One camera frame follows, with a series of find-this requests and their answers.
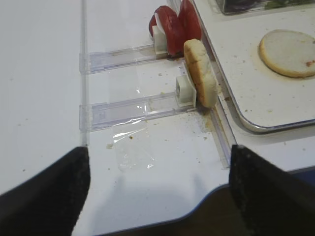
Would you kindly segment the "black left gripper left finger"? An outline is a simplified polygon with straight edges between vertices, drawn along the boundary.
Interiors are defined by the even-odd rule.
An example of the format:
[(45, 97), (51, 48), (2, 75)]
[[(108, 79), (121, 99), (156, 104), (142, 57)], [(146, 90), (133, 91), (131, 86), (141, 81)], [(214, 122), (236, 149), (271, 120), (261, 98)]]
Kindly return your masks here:
[(1, 194), (2, 236), (69, 236), (90, 188), (87, 147), (76, 147), (34, 177)]

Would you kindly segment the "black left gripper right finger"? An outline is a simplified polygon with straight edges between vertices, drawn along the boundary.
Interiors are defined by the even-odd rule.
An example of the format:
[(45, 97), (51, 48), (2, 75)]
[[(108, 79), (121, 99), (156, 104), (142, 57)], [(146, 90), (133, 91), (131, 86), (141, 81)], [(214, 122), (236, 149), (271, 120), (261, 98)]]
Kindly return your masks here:
[(229, 188), (252, 236), (313, 236), (315, 187), (233, 145)]

